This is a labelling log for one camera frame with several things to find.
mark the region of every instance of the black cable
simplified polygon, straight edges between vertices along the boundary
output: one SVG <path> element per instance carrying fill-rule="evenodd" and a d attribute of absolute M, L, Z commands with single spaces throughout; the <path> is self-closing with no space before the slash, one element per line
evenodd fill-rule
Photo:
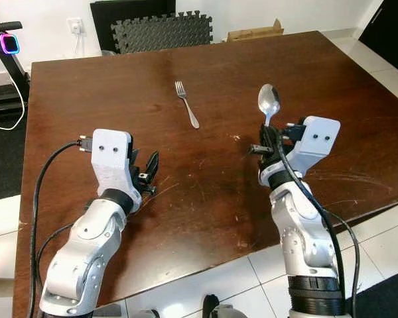
<path fill-rule="evenodd" d="M 59 233 L 61 233 L 62 231 L 65 231 L 68 227 L 71 227 L 72 225 L 74 225 L 74 222 L 69 223 L 67 225 L 65 225 L 64 227 L 61 227 L 60 229 L 55 230 L 51 235 L 49 235 L 46 240 L 42 243 L 40 249 L 37 252 L 37 258 L 36 258 L 36 264 L 35 264 L 35 268 L 36 268 L 36 279 L 37 279 L 37 284 L 40 287 L 40 289 L 42 289 L 42 281 L 41 281 L 41 275 L 40 275 L 40 261 L 41 261 L 41 256 L 42 253 L 44 251 L 44 249 L 46 248 L 47 244 L 53 239 L 55 238 L 57 235 L 59 235 Z"/>
<path fill-rule="evenodd" d="M 357 285 L 358 285 L 358 274 L 360 273 L 360 247 L 358 246 L 358 240 L 356 235 L 354 234 L 353 230 L 351 229 L 351 227 L 349 226 L 349 224 L 347 224 L 347 222 L 345 222 L 343 220 L 343 218 L 341 218 L 339 215 L 328 211 L 331 216 L 335 217 L 339 222 L 341 222 L 343 224 L 343 226 L 345 226 L 346 230 L 349 232 L 352 242 L 354 243 L 354 250 L 356 253 L 356 267 L 354 269 L 354 281 L 352 283 L 352 293 L 351 293 L 351 315 L 353 318 L 356 318 L 356 303 L 357 303 Z"/>
<path fill-rule="evenodd" d="M 339 287 L 340 287 L 340 291 L 342 293 L 342 298 L 345 301 L 344 264 L 342 262 L 342 254 L 340 252 L 338 238 L 336 237 L 336 233 L 334 232 L 334 229 L 333 229 L 332 223 L 330 222 L 327 211 L 325 210 L 325 208 L 323 208 L 323 206 L 321 206 L 321 204 L 316 200 L 316 198 L 311 194 L 311 192 L 308 191 L 308 189 L 298 179 L 297 175 L 293 172 L 291 165 L 289 164 L 289 162 L 286 159 L 285 151 L 283 150 L 283 139 L 282 139 L 281 134 L 278 134 L 278 137 L 276 139 L 277 139 L 277 150 L 279 151 L 279 155 L 280 155 L 281 161 L 283 162 L 283 165 L 285 166 L 285 169 L 287 170 L 289 175 L 292 177 L 294 183 L 299 187 L 299 189 L 305 195 L 305 197 L 315 206 L 318 213 L 321 215 L 321 217 L 324 221 L 324 224 L 327 227 L 330 238 L 332 239 L 332 242 L 333 242 L 334 252 L 336 255 L 336 261 L 338 263 Z"/>
<path fill-rule="evenodd" d="M 34 190 L 34 203 L 33 203 L 33 223 L 31 225 L 31 245 L 30 245 L 30 301 L 29 301 L 29 311 L 28 318 L 33 318 L 34 315 L 34 306 L 35 306 L 35 278 L 36 278 L 36 259 L 35 259 L 35 246 L 36 246 L 36 228 L 37 228 L 37 219 L 38 219 L 38 195 L 40 193 L 40 186 L 44 174 L 46 173 L 47 168 L 50 166 L 52 161 L 65 149 L 70 148 L 71 146 L 77 146 L 80 144 L 80 141 L 73 141 L 65 144 L 58 150 L 52 153 L 49 159 L 46 161 L 44 166 L 41 168 L 40 174 L 38 175 L 37 181 L 35 183 Z"/>

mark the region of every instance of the gray interlocking foam tile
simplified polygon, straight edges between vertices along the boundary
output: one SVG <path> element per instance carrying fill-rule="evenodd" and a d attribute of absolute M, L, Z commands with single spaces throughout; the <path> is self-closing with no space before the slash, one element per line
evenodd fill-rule
<path fill-rule="evenodd" d="M 177 17 L 172 14 L 116 21 L 111 30 L 115 33 L 115 47 L 124 54 L 209 44 L 210 22 L 212 17 L 187 11 L 186 15 L 180 12 Z"/>

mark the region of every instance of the black floor mat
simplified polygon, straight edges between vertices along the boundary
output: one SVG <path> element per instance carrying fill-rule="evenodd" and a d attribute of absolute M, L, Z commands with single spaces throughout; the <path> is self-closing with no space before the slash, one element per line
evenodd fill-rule
<path fill-rule="evenodd" d="M 11 127 L 18 117 L 0 121 Z M 0 130 L 0 199 L 21 193 L 27 114 L 12 131 Z"/>
<path fill-rule="evenodd" d="M 357 317 L 398 318 L 398 274 L 358 294 Z"/>

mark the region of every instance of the white tile floor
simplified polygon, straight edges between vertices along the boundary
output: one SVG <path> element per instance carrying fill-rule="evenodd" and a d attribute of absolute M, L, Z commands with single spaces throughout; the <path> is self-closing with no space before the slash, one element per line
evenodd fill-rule
<path fill-rule="evenodd" d="M 398 97 L 398 70 L 391 64 L 351 37 L 330 40 Z M 19 201 L 18 195 L 0 200 L 0 278 L 13 277 Z M 398 206 L 357 225 L 354 231 L 362 259 L 361 292 L 398 273 Z M 338 238 L 350 290 L 354 249 L 347 233 L 340 233 Z M 200 318 L 207 293 L 233 304 L 249 318 L 285 318 L 290 299 L 280 247 L 266 248 L 119 303 L 124 318 L 145 307 L 157 308 L 162 318 Z M 11 317 L 11 302 L 11 297 L 0 297 L 0 317 Z"/>

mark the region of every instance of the black cabinet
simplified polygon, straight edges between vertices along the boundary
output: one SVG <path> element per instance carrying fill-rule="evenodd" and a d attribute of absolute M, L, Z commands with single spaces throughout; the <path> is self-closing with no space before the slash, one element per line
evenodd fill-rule
<path fill-rule="evenodd" d="M 385 0 L 360 41 L 398 69 L 398 0 Z"/>

